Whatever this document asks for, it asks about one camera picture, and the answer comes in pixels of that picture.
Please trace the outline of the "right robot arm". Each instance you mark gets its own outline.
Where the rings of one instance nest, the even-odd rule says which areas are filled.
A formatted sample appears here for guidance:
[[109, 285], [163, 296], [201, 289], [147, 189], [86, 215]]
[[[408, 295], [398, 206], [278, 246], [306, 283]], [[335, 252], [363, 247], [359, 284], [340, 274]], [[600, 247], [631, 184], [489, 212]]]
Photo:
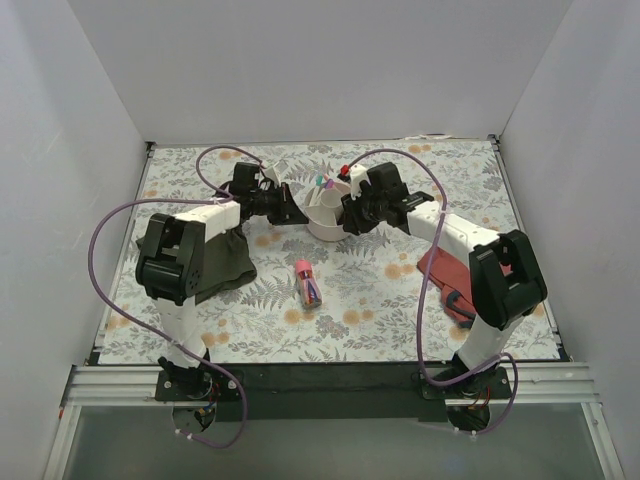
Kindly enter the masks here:
[[489, 384], [487, 371], [506, 357], [513, 331], [548, 294], [528, 236], [481, 227], [449, 212], [445, 200], [410, 192], [391, 162], [371, 168], [345, 165], [339, 177], [350, 186], [341, 199], [345, 231], [361, 235], [385, 222], [430, 241], [433, 252], [443, 250], [468, 268], [476, 310], [469, 336], [450, 369], [424, 379], [440, 389], [454, 385], [464, 397], [479, 395]]

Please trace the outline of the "pink lid pencil jar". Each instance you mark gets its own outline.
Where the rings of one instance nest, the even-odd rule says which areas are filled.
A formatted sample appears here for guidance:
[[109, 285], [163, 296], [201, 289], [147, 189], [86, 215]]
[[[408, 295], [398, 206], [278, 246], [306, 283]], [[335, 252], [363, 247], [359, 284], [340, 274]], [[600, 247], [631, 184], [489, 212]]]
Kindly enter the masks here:
[[322, 296], [311, 263], [303, 259], [298, 260], [295, 263], [295, 275], [302, 306], [307, 310], [319, 307], [322, 304]]

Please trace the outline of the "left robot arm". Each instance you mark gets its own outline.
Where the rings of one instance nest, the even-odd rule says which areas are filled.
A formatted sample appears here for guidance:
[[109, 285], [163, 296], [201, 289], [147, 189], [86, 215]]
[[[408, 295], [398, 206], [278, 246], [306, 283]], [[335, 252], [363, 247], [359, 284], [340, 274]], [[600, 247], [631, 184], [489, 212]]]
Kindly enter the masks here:
[[263, 171], [257, 164], [237, 163], [228, 193], [176, 216], [152, 215], [136, 266], [136, 281], [152, 299], [162, 331], [171, 338], [159, 364], [171, 385], [193, 400], [205, 398], [213, 386], [201, 362], [208, 350], [197, 333], [197, 294], [207, 274], [221, 274], [231, 264], [227, 246], [209, 254], [207, 244], [230, 239], [252, 216], [264, 216], [273, 225], [309, 222], [275, 167]]

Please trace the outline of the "white round organizer container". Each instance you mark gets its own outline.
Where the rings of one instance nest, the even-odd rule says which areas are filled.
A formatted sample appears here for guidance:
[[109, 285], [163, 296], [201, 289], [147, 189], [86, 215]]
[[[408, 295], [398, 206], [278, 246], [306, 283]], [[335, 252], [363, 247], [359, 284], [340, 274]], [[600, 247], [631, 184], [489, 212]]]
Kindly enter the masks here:
[[307, 228], [319, 240], [338, 242], [349, 236], [343, 229], [342, 197], [350, 193], [344, 183], [330, 187], [312, 187], [304, 200], [303, 211], [309, 218]]

